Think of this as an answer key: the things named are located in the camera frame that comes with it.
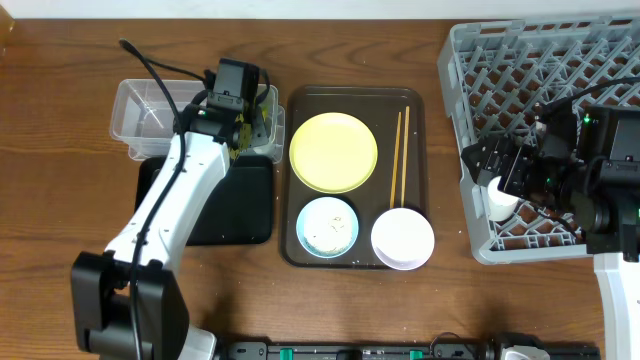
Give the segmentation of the white cup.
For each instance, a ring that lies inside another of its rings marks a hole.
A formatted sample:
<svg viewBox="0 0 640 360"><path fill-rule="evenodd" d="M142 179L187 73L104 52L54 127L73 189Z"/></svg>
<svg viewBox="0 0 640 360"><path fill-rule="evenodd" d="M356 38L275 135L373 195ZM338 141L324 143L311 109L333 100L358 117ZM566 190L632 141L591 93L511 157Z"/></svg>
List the white cup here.
<svg viewBox="0 0 640 360"><path fill-rule="evenodd" d="M519 203L519 198L504 193L498 189L501 178L493 178L487 186L489 201L488 219L494 222L501 222L511 217Z"/></svg>

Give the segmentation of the yellow plate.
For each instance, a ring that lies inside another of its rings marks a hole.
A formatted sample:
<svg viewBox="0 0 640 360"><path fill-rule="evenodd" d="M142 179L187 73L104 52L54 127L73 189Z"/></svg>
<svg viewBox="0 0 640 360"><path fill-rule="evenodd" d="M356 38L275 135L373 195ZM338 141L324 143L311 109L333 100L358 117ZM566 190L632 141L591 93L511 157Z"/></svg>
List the yellow plate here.
<svg viewBox="0 0 640 360"><path fill-rule="evenodd" d="M298 179L326 194L352 191L372 175L378 146L358 118L338 112L315 115L294 132L289 160Z"/></svg>

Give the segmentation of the white pink bowl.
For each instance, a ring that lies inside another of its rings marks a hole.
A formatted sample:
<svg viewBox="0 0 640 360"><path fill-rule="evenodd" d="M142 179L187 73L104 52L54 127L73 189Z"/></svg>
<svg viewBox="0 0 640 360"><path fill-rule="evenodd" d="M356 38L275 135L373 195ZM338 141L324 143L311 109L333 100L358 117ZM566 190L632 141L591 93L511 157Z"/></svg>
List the white pink bowl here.
<svg viewBox="0 0 640 360"><path fill-rule="evenodd" d="M435 233L419 212L394 208L382 213L371 230L371 246L386 266L400 271L423 266L435 248Z"/></svg>

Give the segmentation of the light blue bowl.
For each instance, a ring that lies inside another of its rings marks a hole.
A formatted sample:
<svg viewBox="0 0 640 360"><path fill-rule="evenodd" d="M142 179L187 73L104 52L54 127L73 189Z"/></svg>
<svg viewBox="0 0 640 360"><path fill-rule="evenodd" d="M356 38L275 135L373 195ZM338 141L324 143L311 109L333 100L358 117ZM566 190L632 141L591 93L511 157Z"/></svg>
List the light blue bowl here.
<svg viewBox="0 0 640 360"><path fill-rule="evenodd" d="M359 234L353 208L336 197L320 197L307 203L295 225L300 245L311 255L332 259L346 254Z"/></svg>

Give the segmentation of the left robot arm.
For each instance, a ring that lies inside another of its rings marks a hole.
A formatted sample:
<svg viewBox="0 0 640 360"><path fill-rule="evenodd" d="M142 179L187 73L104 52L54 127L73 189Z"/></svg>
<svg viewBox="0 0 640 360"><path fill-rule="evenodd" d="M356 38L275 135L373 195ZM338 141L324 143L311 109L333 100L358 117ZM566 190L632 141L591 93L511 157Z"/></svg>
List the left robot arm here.
<svg viewBox="0 0 640 360"><path fill-rule="evenodd" d="M222 59L205 89L174 108L163 167L134 215L101 254L71 268L80 350L103 359L211 359L217 339L192 324L177 271L206 200L249 147L269 91L265 70Z"/></svg>

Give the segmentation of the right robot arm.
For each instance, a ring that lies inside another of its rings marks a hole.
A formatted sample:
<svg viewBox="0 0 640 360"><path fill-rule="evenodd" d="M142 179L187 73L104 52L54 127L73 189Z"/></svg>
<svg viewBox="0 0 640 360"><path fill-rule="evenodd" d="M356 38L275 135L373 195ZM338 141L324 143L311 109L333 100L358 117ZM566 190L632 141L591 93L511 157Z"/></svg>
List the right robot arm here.
<svg viewBox="0 0 640 360"><path fill-rule="evenodd" d="M571 101L539 106L538 144L487 136L465 147L473 182L557 213L581 231L600 289L609 359L639 356L639 111Z"/></svg>

